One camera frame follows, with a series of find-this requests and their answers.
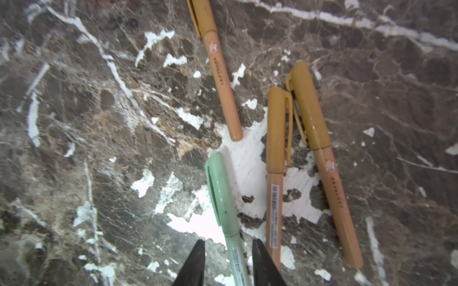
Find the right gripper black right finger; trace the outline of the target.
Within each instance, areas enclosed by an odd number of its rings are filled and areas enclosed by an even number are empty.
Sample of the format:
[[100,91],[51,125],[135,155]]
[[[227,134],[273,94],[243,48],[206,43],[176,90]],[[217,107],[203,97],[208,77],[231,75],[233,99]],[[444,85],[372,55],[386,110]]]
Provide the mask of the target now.
[[255,286],[286,286],[284,279],[260,239],[253,240],[252,255]]

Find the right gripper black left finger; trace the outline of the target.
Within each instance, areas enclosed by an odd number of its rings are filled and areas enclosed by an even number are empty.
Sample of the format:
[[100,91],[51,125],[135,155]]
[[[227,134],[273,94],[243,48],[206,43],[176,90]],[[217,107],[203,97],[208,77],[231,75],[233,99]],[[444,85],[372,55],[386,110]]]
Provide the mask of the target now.
[[205,242],[197,240],[172,286],[203,286],[205,261]]

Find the light green pen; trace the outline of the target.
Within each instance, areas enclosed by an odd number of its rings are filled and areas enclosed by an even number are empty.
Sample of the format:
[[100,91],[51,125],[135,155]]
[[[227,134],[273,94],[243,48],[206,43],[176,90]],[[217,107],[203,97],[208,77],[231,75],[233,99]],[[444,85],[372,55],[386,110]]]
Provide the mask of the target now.
[[205,175],[217,224],[223,230],[234,283],[250,286],[233,192],[221,153],[215,153],[205,162]]

